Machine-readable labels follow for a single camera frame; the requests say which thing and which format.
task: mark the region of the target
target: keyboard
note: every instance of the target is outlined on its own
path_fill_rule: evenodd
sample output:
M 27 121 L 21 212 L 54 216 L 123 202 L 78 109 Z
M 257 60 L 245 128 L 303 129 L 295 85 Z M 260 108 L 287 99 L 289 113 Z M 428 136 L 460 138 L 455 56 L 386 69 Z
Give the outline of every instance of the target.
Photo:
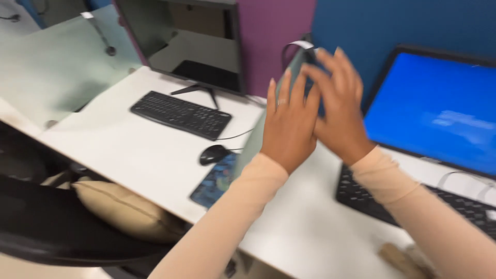
M 439 188 L 425 185 L 458 213 L 496 240 L 496 221 L 488 218 L 488 210 L 496 208 Z M 343 165 L 336 190 L 336 200 L 369 216 L 400 227 L 386 209 L 378 204 L 372 195 L 353 180 L 353 172 Z
M 150 91 L 131 107 L 131 112 L 165 126 L 208 140 L 216 140 L 232 116 L 225 112 L 193 104 Z

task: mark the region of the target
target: hand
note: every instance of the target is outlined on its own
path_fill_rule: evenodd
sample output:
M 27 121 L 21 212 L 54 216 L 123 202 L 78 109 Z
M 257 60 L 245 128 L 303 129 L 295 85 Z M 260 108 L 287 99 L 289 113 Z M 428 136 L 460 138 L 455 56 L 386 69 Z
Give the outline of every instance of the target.
M 314 86 L 305 100 L 306 80 L 306 75 L 298 75 L 290 100 L 291 71 L 286 70 L 279 101 L 276 101 L 274 79 L 270 81 L 267 94 L 267 117 L 260 152 L 278 162 L 288 174 L 310 156 L 317 143 L 313 129 L 318 115 L 320 91 Z
M 319 49 L 317 59 L 332 73 L 304 65 L 302 72 L 314 80 L 322 92 L 325 118 L 315 124 L 315 135 L 346 165 L 351 166 L 365 157 L 375 145 L 368 139 L 360 111 L 364 86 L 342 49 L 334 56 Z

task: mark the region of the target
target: cushion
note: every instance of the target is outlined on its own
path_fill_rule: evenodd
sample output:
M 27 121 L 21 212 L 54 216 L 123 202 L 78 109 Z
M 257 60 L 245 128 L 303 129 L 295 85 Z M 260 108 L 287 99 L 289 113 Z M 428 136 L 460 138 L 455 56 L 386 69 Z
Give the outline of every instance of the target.
M 72 186 L 89 211 L 129 236 L 173 243 L 185 233 L 181 219 L 118 184 L 79 181 Z

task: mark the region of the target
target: beige sleeve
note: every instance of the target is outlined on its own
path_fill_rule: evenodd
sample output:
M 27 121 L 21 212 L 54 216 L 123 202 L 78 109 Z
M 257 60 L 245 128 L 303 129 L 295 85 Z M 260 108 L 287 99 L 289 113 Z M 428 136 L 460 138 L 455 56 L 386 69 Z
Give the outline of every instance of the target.
M 496 278 L 493 240 L 403 173 L 379 147 L 351 169 L 355 180 L 412 236 L 443 278 Z
M 287 179 L 282 166 L 259 153 L 149 279 L 218 279 L 248 228 Z

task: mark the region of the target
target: mouse pad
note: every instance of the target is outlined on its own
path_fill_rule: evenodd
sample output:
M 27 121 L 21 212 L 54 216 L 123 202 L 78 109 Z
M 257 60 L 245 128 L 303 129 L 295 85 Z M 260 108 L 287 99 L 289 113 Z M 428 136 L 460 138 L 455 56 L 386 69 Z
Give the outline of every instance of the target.
M 218 162 L 189 198 L 208 209 L 214 205 L 232 182 L 237 157 L 237 153 L 232 153 Z

